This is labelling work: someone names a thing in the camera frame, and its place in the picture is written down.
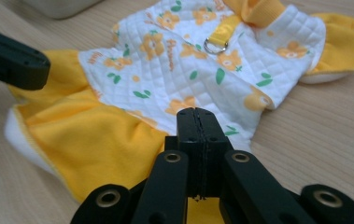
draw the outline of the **black plastic part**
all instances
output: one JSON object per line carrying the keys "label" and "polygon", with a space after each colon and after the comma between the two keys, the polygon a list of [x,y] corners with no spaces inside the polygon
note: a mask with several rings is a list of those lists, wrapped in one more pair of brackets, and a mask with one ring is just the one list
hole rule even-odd
{"label": "black plastic part", "polygon": [[25,90],[40,90],[49,71],[50,61],[43,53],[0,34],[0,81]]}
{"label": "black plastic part", "polygon": [[186,223],[189,159],[167,150],[157,157],[131,223]]}
{"label": "black plastic part", "polygon": [[123,224],[130,201],[127,188],[103,185],[95,189],[79,207],[71,224]]}
{"label": "black plastic part", "polygon": [[222,167],[249,223],[316,223],[252,154],[229,151]]}
{"label": "black plastic part", "polygon": [[324,185],[306,186],[299,202],[317,223],[354,223],[354,201],[337,189]]}
{"label": "black plastic part", "polygon": [[177,113],[177,136],[166,137],[165,150],[180,150],[190,158],[188,197],[219,197],[221,158],[232,146],[215,115],[201,108]]}

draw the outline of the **wooden table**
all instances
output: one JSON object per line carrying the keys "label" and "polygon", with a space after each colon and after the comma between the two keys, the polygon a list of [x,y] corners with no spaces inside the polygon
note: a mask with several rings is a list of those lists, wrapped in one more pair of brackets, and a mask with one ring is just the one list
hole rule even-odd
{"label": "wooden table", "polygon": [[[105,0],[75,17],[46,18],[19,0],[0,0],[0,33],[37,49],[111,47],[110,28],[155,0]],[[354,17],[350,0],[283,0],[306,13]],[[5,140],[14,99],[0,82],[0,223],[68,223],[78,203],[52,175]],[[254,154],[287,189],[325,184],[354,199],[354,75],[320,85],[298,84],[275,111],[265,112],[252,140]]]}

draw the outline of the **orange flower print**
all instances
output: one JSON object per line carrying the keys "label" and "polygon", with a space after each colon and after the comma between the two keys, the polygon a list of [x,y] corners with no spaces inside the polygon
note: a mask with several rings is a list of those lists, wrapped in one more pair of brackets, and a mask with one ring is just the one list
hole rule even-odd
{"label": "orange flower print", "polygon": [[244,100],[244,106],[252,111],[263,111],[267,106],[273,106],[273,101],[266,94],[250,86],[252,94],[248,95]]}
{"label": "orange flower print", "polygon": [[302,58],[307,53],[307,48],[301,46],[297,41],[291,41],[286,48],[279,48],[276,53],[283,58]]}
{"label": "orange flower print", "polygon": [[152,60],[155,56],[160,56],[164,52],[162,43],[163,34],[152,31],[144,36],[144,43],[139,47],[147,53],[147,60]]}
{"label": "orange flower print", "polygon": [[140,110],[127,111],[127,113],[138,117],[139,119],[141,119],[142,121],[144,121],[145,123],[147,123],[148,125],[150,125],[153,128],[155,128],[157,126],[157,121],[156,120],[144,117]]}
{"label": "orange flower print", "polygon": [[199,51],[195,46],[191,44],[184,43],[182,44],[182,52],[180,52],[180,57],[189,57],[193,55],[197,59],[206,59],[206,53]]}
{"label": "orange flower print", "polygon": [[193,11],[193,17],[196,19],[196,25],[201,25],[205,21],[212,21],[217,18],[217,14],[208,7],[201,7],[197,11]]}
{"label": "orange flower print", "polygon": [[112,27],[112,34],[113,34],[113,41],[115,42],[119,42],[119,36],[120,36],[120,26],[118,23],[116,23],[113,27]]}
{"label": "orange flower print", "polygon": [[120,71],[125,65],[132,64],[133,62],[129,58],[107,58],[104,61],[106,67],[114,67],[116,70]]}
{"label": "orange flower print", "polygon": [[170,11],[165,11],[159,17],[157,17],[157,22],[162,26],[170,30],[174,30],[174,27],[179,23],[179,16],[172,14]]}
{"label": "orange flower print", "polygon": [[184,101],[180,101],[176,99],[172,100],[170,102],[169,107],[165,109],[165,112],[176,116],[179,110],[189,108],[189,107],[196,107],[195,99],[193,96],[186,97]]}
{"label": "orange flower print", "polygon": [[217,62],[223,65],[229,71],[241,70],[241,58],[238,56],[237,50],[233,50],[231,54],[220,54],[217,57]]}

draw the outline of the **yellow sleeve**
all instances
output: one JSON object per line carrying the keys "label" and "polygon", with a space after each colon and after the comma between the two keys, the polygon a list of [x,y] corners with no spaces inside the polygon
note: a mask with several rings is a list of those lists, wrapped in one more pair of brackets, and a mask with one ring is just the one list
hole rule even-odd
{"label": "yellow sleeve", "polygon": [[308,84],[328,82],[354,72],[354,18],[334,13],[313,16],[325,23],[325,46],[317,66],[300,81]]}

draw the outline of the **yellow strap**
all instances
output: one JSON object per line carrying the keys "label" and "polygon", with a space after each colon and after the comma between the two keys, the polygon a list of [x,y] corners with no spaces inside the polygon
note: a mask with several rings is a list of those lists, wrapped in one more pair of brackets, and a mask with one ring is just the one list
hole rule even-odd
{"label": "yellow strap", "polygon": [[224,19],[217,29],[208,38],[208,41],[213,45],[226,46],[232,36],[235,27],[241,22],[241,18],[232,15]]}

